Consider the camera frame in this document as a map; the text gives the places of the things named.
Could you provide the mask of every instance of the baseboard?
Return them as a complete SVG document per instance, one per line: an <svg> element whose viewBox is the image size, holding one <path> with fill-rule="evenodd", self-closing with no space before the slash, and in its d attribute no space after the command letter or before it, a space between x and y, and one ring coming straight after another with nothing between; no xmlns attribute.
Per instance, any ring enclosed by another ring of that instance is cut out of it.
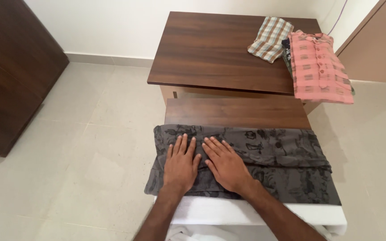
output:
<svg viewBox="0 0 386 241"><path fill-rule="evenodd" d="M151 68L153 65L153 59L145 58L131 58L131 57L118 57L108 55L93 55L93 54L78 54L78 53L67 53L70 62L76 63L94 63L94 64L108 64L108 65L119 65L119 66L130 66L130 67L142 67Z"/></svg>

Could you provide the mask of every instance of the pink checkered shirt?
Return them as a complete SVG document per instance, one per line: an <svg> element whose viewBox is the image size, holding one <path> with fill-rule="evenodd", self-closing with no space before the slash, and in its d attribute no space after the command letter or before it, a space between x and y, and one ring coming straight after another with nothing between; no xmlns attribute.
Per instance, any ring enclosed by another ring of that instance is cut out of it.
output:
<svg viewBox="0 0 386 241"><path fill-rule="evenodd" d="M351 82L333 52L333 38L323 33L288 35L294 96L303 101L353 104Z"/></svg>

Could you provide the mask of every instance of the folded shirt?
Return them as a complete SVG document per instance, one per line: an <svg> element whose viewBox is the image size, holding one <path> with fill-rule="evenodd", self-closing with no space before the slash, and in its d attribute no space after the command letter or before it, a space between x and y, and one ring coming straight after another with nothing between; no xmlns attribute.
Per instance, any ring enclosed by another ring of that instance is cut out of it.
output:
<svg viewBox="0 0 386 241"><path fill-rule="evenodd" d="M254 179L276 199L284 203L314 203L341 205L331 178L331 166L325 158L312 130L303 129L249 129L162 125L154 128L157 156L150 171L144 192L157 195L163 186L164 166L169 144L178 135L187 133L188 140L196 138L196 153L202 159L198 175L187 196L207 196L241 199L224 189L215 180L205 164L209 159L203 151L205 137L214 136L227 141Z"/></svg>
<svg viewBox="0 0 386 241"><path fill-rule="evenodd" d="M273 63L282 55L281 41L293 31L291 23L277 17L266 17L248 52Z"/></svg>
<svg viewBox="0 0 386 241"><path fill-rule="evenodd" d="M294 96L303 101L353 104L351 82L333 52L333 38L301 30L290 33L288 38Z"/></svg>

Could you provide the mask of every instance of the right hand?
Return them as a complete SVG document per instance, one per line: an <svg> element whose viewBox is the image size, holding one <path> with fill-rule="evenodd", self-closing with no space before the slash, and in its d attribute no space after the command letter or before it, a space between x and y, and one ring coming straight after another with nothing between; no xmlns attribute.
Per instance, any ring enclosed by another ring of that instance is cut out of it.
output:
<svg viewBox="0 0 386 241"><path fill-rule="evenodd" d="M226 142L222 144L215 138L205 137L202 144L203 150L211 158L205 163L214 174L215 179L223 188L243 195L242 191L251 186L255 179L248 172L244 161L233 148Z"/></svg>

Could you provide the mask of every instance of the purple cable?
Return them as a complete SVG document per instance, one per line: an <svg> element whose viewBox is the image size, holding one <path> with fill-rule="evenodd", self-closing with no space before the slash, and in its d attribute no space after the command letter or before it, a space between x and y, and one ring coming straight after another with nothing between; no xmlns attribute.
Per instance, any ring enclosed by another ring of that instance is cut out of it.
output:
<svg viewBox="0 0 386 241"><path fill-rule="evenodd" d="M336 20L335 24L334 24L333 27L331 28L331 30L330 30L330 32L329 32L328 35L331 34L331 32L332 32L333 29L335 28L336 24L339 22L340 16L342 16L342 13L344 12L344 8L345 8L345 5L346 5L346 2L348 2L348 0L345 1L344 7L342 8L342 11L341 11L340 14L339 14L339 18Z"/></svg>

